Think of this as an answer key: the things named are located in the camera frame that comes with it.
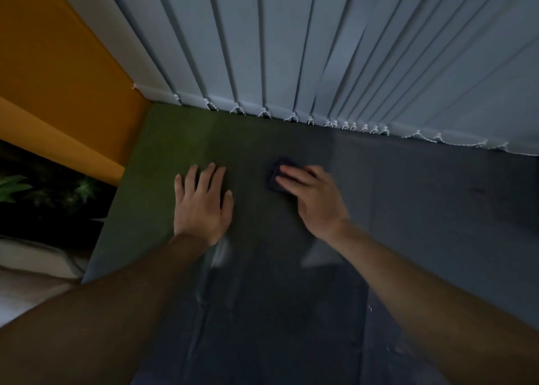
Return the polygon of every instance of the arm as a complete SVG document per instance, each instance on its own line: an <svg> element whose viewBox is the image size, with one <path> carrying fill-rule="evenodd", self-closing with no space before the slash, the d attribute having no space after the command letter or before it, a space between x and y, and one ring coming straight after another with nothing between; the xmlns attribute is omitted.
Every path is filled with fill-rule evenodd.
<svg viewBox="0 0 539 385"><path fill-rule="evenodd" d="M539 333L372 239L350 221L319 166L282 167L307 229L361 273L412 340L455 384L539 383Z"/></svg>
<svg viewBox="0 0 539 385"><path fill-rule="evenodd" d="M232 221L225 168L175 179L174 237L130 266L42 303L0 329L3 383L129 383L186 267Z"/></svg>

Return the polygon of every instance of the wall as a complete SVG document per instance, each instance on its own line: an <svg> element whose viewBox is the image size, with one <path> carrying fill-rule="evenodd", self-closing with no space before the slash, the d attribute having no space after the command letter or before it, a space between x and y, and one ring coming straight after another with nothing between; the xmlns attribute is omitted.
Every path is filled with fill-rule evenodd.
<svg viewBox="0 0 539 385"><path fill-rule="evenodd" d="M118 183L114 164L129 159L150 102L65 0L0 0L0 31L2 106L19 107L1 111L6 141ZM30 121L42 131L34 143L24 128ZM88 151L77 159L70 145L93 150L93 162L84 162Z"/></svg>

